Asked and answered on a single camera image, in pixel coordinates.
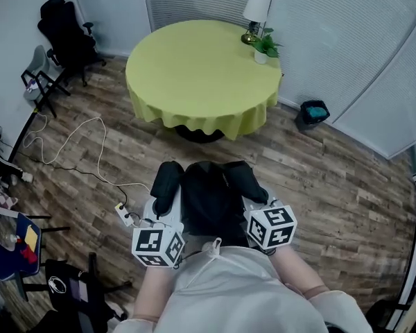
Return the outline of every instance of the floor plank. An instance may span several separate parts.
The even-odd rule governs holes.
[[[42,136],[45,160],[52,160],[69,133],[92,117],[102,117],[107,139],[101,173],[112,182],[142,182],[151,187],[159,165],[177,160],[183,167],[201,160],[246,160],[258,179],[270,185],[291,205],[299,227],[293,246],[332,289],[352,294],[363,309],[400,290],[415,228],[415,186],[410,155],[387,161],[370,149],[328,127],[301,134],[293,123],[295,111],[284,106],[268,109],[264,127],[235,142],[190,143],[163,127],[134,118],[125,86],[125,61],[114,58],[105,67],[89,68],[86,88],[72,80],[65,97],[51,99],[58,118],[49,115]],[[31,130],[43,126],[36,117]],[[99,121],[83,126],[54,164],[96,173],[103,127]],[[40,143],[20,151],[40,158]],[[86,268],[87,254],[97,253],[102,281],[116,285],[132,280],[134,286],[109,299],[131,305],[144,270],[130,252],[130,230],[114,211],[123,200],[115,187],[95,177],[37,164],[18,154],[16,163],[34,175],[34,183],[11,189],[22,212],[52,219],[45,226],[70,225],[71,231],[44,235],[44,259],[67,258]],[[125,187],[128,208],[141,213],[148,199],[140,186]],[[0,240],[15,224],[0,219]],[[44,272],[27,282],[43,283]],[[0,284],[0,292],[18,326],[33,327],[50,308],[47,293],[30,293],[24,303],[15,284]]]

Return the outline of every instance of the white shirt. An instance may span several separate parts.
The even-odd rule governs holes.
[[[181,264],[157,325],[126,320],[114,333],[372,333],[356,301],[342,291],[310,300],[279,280],[257,250],[222,247]]]

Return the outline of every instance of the white flower pot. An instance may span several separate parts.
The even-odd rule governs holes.
[[[265,64],[268,60],[268,56],[265,53],[261,53],[257,49],[255,49],[254,60],[256,61],[256,63]]]

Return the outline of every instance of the yellow tablecloth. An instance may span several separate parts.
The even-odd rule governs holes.
[[[162,119],[226,137],[254,132],[277,102],[277,58],[254,61],[241,42],[244,29],[219,21],[187,21],[163,27],[132,51],[126,81],[137,117]]]

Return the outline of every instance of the red object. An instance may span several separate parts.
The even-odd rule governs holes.
[[[37,255],[29,248],[29,246],[26,246],[20,253],[23,255],[23,258],[28,260],[29,264],[34,264],[37,261]]]

